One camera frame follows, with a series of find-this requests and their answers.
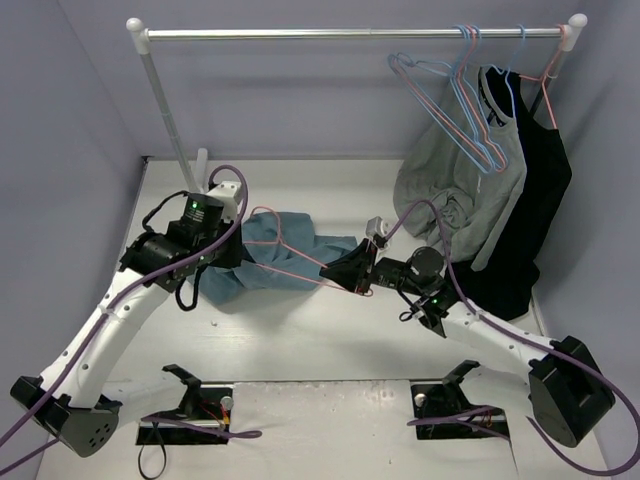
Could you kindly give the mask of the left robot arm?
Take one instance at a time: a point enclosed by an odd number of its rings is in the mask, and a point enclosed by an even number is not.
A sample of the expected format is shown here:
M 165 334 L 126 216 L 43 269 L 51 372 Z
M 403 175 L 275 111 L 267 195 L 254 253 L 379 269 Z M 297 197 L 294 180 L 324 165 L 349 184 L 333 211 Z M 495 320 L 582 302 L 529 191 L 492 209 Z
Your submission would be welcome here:
M 191 275 L 209 266 L 240 263 L 240 225 L 246 193 L 188 193 L 182 216 L 166 232 L 147 228 L 125 251 L 102 300 L 59 357 L 38 376 L 21 376 L 11 397 L 24 415 L 6 432 L 7 442 L 29 420 L 81 457 L 101 449 L 130 422 L 158 421 L 163 413 L 191 418 L 199 409 L 201 382 L 170 364 L 151 382 L 108 378 L 146 320 Z

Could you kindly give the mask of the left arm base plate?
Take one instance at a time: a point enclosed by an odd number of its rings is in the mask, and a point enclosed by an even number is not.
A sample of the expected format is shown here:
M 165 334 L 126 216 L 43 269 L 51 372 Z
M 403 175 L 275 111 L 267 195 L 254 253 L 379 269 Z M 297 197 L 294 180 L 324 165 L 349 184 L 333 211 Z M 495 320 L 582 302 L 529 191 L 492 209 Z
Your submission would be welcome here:
M 226 445 L 228 439 L 177 425 L 177 422 L 228 432 L 231 409 L 234 405 L 234 385 L 208 383 L 184 368 L 169 364 L 162 368 L 170 378 L 186 388 L 168 407 L 148 413 L 161 419 L 158 423 L 143 420 L 139 423 L 135 444 L 138 446 L 196 446 Z

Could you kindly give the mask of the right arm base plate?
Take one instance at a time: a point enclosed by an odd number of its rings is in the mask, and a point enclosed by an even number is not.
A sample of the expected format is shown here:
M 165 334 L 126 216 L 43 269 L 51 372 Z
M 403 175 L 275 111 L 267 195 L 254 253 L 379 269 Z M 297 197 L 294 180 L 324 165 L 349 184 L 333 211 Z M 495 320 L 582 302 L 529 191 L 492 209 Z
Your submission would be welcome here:
M 504 411 L 469 402 L 461 384 L 480 364 L 466 360 L 442 380 L 410 382 L 414 419 L 411 426 L 419 441 L 499 438 L 510 441 Z

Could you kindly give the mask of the blue t shirt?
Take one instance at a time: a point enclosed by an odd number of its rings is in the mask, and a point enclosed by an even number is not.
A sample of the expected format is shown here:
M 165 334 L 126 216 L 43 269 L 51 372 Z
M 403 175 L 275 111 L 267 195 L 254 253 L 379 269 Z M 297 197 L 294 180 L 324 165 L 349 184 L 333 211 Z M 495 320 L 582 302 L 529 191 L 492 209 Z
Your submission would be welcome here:
M 199 293 L 220 306 L 250 290 L 312 291 L 323 266 L 358 246 L 354 236 L 320 235 L 311 216 L 256 207 L 241 228 L 245 258 L 231 269 L 209 267 Z

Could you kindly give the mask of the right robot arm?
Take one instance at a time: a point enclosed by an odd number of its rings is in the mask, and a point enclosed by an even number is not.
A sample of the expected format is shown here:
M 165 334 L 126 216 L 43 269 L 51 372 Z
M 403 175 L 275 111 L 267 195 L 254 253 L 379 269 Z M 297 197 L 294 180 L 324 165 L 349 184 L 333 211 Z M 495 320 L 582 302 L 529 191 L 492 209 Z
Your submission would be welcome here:
M 373 286 L 395 291 L 417 320 L 439 337 L 470 348 L 471 357 L 424 390 L 416 424 L 452 423 L 485 410 L 514 411 L 532 419 L 552 440 L 574 448 L 614 406 L 610 387 L 588 348 L 528 333 L 463 300 L 442 274 L 443 256 L 420 247 L 406 261 L 380 258 L 364 240 L 320 270 L 321 277 L 363 295 Z

